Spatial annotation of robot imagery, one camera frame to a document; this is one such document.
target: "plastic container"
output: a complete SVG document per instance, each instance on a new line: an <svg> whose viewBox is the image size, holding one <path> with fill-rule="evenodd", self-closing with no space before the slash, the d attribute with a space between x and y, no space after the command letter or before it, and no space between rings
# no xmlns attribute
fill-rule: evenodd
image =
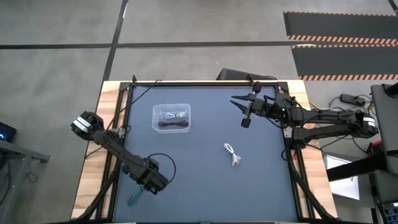
<svg viewBox="0 0 398 224"><path fill-rule="evenodd" d="M160 134L189 132L191 106L186 103L155 105L152 110L152 127Z"/></svg>

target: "white cable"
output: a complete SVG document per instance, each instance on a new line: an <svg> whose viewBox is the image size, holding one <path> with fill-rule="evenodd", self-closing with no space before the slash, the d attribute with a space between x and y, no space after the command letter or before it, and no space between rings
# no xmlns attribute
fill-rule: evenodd
<svg viewBox="0 0 398 224"><path fill-rule="evenodd" d="M166 119L173 119L173 118L175 118L175 114L166 113L166 114L164 115L164 118L166 118Z"/></svg>
<svg viewBox="0 0 398 224"><path fill-rule="evenodd" d="M185 117L185 112L178 113L175 115L176 118L184 118Z"/></svg>
<svg viewBox="0 0 398 224"><path fill-rule="evenodd" d="M224 148L226 150L228 150L228 152L230 152L232 154L232 166L235 166L235 164L239 164L239 160L241 159L240 156L237 156L234 152L234 149L232 148L232 146L228 143L224 144Z"/></svg>
<svg viewBox="0 0 398 224"><path fill-rule="evenodd" d="M173 114L173 113L166 113L164 115L164 118L166 119L173 119L173 118L184 118L186 116L185 112L180 112L178 114Z"/></svg>

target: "yellow and black striped mat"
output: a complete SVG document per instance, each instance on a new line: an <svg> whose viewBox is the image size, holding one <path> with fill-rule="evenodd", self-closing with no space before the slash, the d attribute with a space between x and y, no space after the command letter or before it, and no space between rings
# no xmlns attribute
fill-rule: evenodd
<svg viewBox="0 0 398 224"><path fill-rule="evenodd" d="M302 80L398 80L398 45L294 45L292 53Z"/></svg>
<svg viewBox="0 0 398 224"><path fill-rule="evenodd" d="M284 12L287 37L358 44L398 44L398 18L377 14Z"/></svg>

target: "cable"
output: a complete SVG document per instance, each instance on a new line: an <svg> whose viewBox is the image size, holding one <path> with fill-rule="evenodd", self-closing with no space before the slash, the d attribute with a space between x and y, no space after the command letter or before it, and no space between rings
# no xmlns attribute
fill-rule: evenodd
<svg viewBox="0 0 398 224"><path fill-rule="evenodd" d="M234 152L234 149L232 148L232 146L228 143L224 143L224 148L226 150L228 150L228 152L230 152L232 154L232 166L235 166L239 164L239 160L241 159L240 156L237 156Z"/></svg>
<svg viewBox="0 0 398 224"><path fill-rule="evenodd" d="M152 156L156 156L156 155L165 156L165 157L169 158L172 161L172 163L173 163L174 173L173 173L173 177L168 182L168 184L169 184L169 183L171 183L174 180L175 174L177 173L177 166L175 165L175 162L174 162L173 158L171 158L171 156L169 156L167 154L164 154L164 153L153 153L153 154L147 156L147 159L151 158Z"/></svg>
<svg viewBox="0 0 398 224"><path fill-rule="evenodd" d="M278 124L275 124L275 122L273 122L271 119L265 117L269 122L271 122L272 125L274 125L277 128L283 129L281 126L279 126Z"/></svg>
<svg viewBox="0 0 398 224"><path fill-rule="evenodd" d="M337 138L336 140L334 140L334 141L332 141L331 143L328 143L328 144L322 146L320 149L323 149L324 147L330 146L331 144L333 144L333 143L335 143L335 142L337 142L337 141L340 141L340 140L344 139L344 138L347 137L347 136L348 136L348 134L345 135L345 136L342 137L342 138L336 137L336 138Z"/></svg>
<svg viewBox="0 0 398 224"><path fill-rule="evenodd" d="M355 138L353 138L353 142L354 142L354 144L356 145L356 147L358 147L359 150L363 151L366 155L368 154L368 152L366 152L365 150L363 150L363 149L361 148L361 146L359 146L359 144L355 141Z"/></svg>
<svg viewBox="0 0 398 224"><path fill-rule="evenodd" d="M316 147L316 146L311 145L311 144L308 144L308 143L306 143L306 145L308 145L308 146L310 146L310 147L313 147L313 148L315 148L315 149L319 149L319 150L323 153L323 150L322 150L322 148L320 148L320 147Z"/></svg>
<svg viewBox="0 0 398 224"><path fill-rule="evenodd" d="M87 155L85 156L85 159L87 159L87 157L89 157L92 153L95 153L95 152L97 152L98 150L100 150L100 149L102 149L102 148L103 148L103 146L101 146L101 147L95 149L94 151L92 151L91 153L87 154Z"/></svg>
<svg viewBox="0 0 398 224"><path fill-rule="evenodd" d="M177 114L166 113L166 114L164 115L164 118L166 118L166 119L184 118L185 116L186 116L186 113L185 113L185 112L180 112L180 113L177 113Z"/></svg>
<svg viewBox="0 0 398 224"><path fill-rule="evenodd" d="M337 158L337 157L330 157L329 155L326 155L329 159L333 159L333 160L336 160L336 161L340 161L340 162L344 162L345 164L349 164L351 161L346 161L346 160L344 160L344 159L340 159L340 158Z"/></svg>
<svg viewBox="0 0 398 224"><path fill-rule="evenodd" d="M320 110L320 107L317 106L315 103L313 103L311 100L309 100L308 102L310 102L310 104L315 107L316 109Z"/></svg>
<svg viewBox="0 0 398 224"><path fill-rule="evenodd" d="M6 182L8 183L7 185L7 190L6 193L4 194L4 196L2 197L2 199L0 200L0 206L2 205L2 203L5 201L8 192L10 191L11 188L11 165L10 165L10 161L9 159L7 159L7 167L8 167L8 171L7 171L7 177L4 180L4 182L0 185L0 189L2 189L4 187L4 184L6 184Z"/></svg>
<svg viewBox="0 0 398 224"><path fill-rule="evenodd" d="M38 159L33 158L33 159L30 161L30 163L29 163L29 171L25 174L25 179L24 179L24 180L26 180L26 179L29 178L29 182L30 182L30 183L36 182L37 179L39 178L39 177L38 177L36 174L34 174L34 173L32 172L32 170L30 169L30 165L32 165L32 162L33 162L33 161L36 161L36 160L38 160Z"/></svg>
<svg viewBox="0 0 398 224"><path fill-rule="evenodd" d="M176 126L180 126L180 127L188 127L189 122L188 121L176 121L176 122L159 121L157 123L157 125L159 127L166 127L166 126L170 126L170 125L176 125Z"/></svg>
<svg viewBox="0 0 398 224"><path fill-rule="evenodd" d="M336 99L340 99L340 96L336 96L336 97L334 97L334 98L330 101L330 103L328 104L328 107L329 107L329 108L331 108L331 104L332 104Z"/></svg>
<svg viewBox="0 0 398 224"><path fill-rule="evenodd" d="M144 96L145 93L147 93L152 87L154 87L155 83L162 81L162 80L156 80L151 86L149 86L148 89L146 89L143 93L141 93L141 95L139 95L135 100L133 100L129 105L125 106L123 109L121 109L119 111L119 114L122 113L125 109L127 109L127 107L130 107L131 105L133 105L137 100L139 100L142 96ZM104 130L104 133L107 132L109 130L109 128L111 127L111 124L113 124L114 120L115 120L116 116L114 116L111 120L111 122L109 122L108 127L106 127L106 129Z"/></svg>

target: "black cable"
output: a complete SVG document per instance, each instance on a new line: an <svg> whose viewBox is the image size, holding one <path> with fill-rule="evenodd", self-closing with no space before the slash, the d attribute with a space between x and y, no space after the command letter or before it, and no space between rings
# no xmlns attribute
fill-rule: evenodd
<svg viewBox="0 0 398 224"><path fill-rule="evenodd" d="M275 124L275 122L273 122L271 119L265 117L272 125L274 125L277 128L283 129L283 127L279 126L278 124Z"/></svg>
<svg viewBox="0 0 398 224"><path fill-rule="evenodd" d="M29 163L29 171L25 174L25 179L24 180L26 180L26 179L28 179L29 180L29 182L30 183L34 183L34 182L36 182L37 181L37 179L39 178L36 174L34 174L33 172L32 172L32 169L30 168L30 165L32 165L32 162L33 161L36 161L36 160L38 160L38 159L35 159L35 158L33 158L31 161L30 161L30 163Z"/></svg>
<svg viewBox="0 0 398 224"><path fill-rule="evenodd" d="M103 148L103 146L101 146L101 147L95 149L94 151L92 151L91 153L87 154L87 155L85 156L85 159L87 159L87 157L89 157L92 153L95 153L96 151L98 151L98 150L100 150L100 149L102 149L102 148Z"/></svg>
<svg viewBox="0 0 398 224"><path fill-rule="evenodd" d="M171 158L171 156L169 156L167 154L164 154L164 153L153 153L153 154L147 156L147 159L151 158L152 156L156 156L156 155L165 156L165 157L169 158L172 161L172 163L173 163L174 173L173 173L173 177L168 182L168 184L169 184L169 183L171 183L174 180L175 174L177 173L177 166L175 165L175 162L174 162L173 158Z"/></svg>
<svg viewBox="0 0 398 224"><path fill-rule="evenodd" d="M162 80L156 80L151 86L149 86L148 89L146 89L143 93L141 93L141 95L139 95L135 100L133 100L129 105L125 106L123 109L121 109L119 111L119 114L122 113L125 109L127 109L127 107L130 107L131 105L133 105L137 100L139 100L142 96L144 96L145 93L147 93L152 87L154 87L155 83L162 81ZM114 122L116 116L114 116L111 120L111 122L109 122L108 127L106 127L105 132L107 132L109 130L109 128L111 127L111 124Z"/></svg>
<svg viewBox="0 0 398 224"><path fill-rule="evenodd" d="M364 97L368 98L370 102L373 101L372 98L370 98L370 96L368 96L368 95L358 95L358 96L356 96L356 97L360 97L360 96L364 96Z"/></svg>
<svg viewBox="0 0 398 224"><path fill-rule="evenodd" d="M340 96L336 96L336 97L334 97L334 98L330 101L330 103L328 104L328 107L329 107L329 108L331 108L331 104L332 104L336 99L340 99Z"/></svg>
<svg viewBox="0 0 398 224"><path fill-rule="evenodd" d="M359 150L363 151L365 154L368 154L368 152L366 152L365 150L363 150L363 149L361 148L361 146L358 145L358 143L355 141L355 138L353 138L353 142L354 142L354 144L356 145L356 147L357 147Z"/></svg>
<svg viewBox="0 0 398 224"><path fill-rule="evenodd" d="M306 145L308 145L308 146L310 146L310 147L313 147L313 148L315 148L315 149L319 149L319 150L323 153L323 150L322 150L322 148L320 148L320 147L316 147L316 146L311 145L311 144L308 144L308 143L306 143Z"/></svg>
<svg viewBox="0 0 398 224"><path fill-rule="evenodd" d="M8 168L7 177L6 177L6 179L4 179L4 182L0 185L0 189L2 189L2 188L4 187L4 184L5 184L6 182L8 183L8 185L7 185L6 193L4 194L4 196L2 197L2 199L0 200L0 206L1 206L2 203L5 201L5 199L6 199L6 197L7 197L7 194L8 194L8 192L10 191L10 188L11 188L11 165L10 165L9 159L7 159L7 168Z"/></svg>
<svg viewBox="0 0 398 224"><path fill-rule="evenodd" d="M340 141L340 140L344 139L344 138L347 137L347 136L348 136L348 134L345 135L345 136L342 137L342 138L336 137L336 138L337 138L336 140L334 140L334 141L332 141L332 142L330 142L330 143L328 143L328 144L322 146L320 149L323 149L324 147L330 146L331 144L333 144L333 143L335 143L335 142L337 142L337 141Z"/></svg>

